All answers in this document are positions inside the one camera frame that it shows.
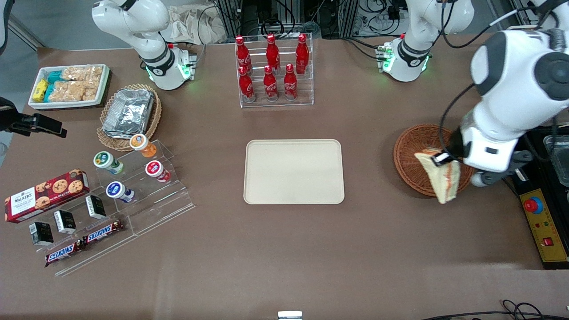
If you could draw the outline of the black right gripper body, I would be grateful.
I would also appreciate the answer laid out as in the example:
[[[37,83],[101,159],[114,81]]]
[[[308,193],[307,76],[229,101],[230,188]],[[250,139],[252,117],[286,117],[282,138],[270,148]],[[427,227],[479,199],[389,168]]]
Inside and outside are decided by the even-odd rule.
[[[8,99],[0,98],[0,131],[30,135],[35,116],[20,113]]]

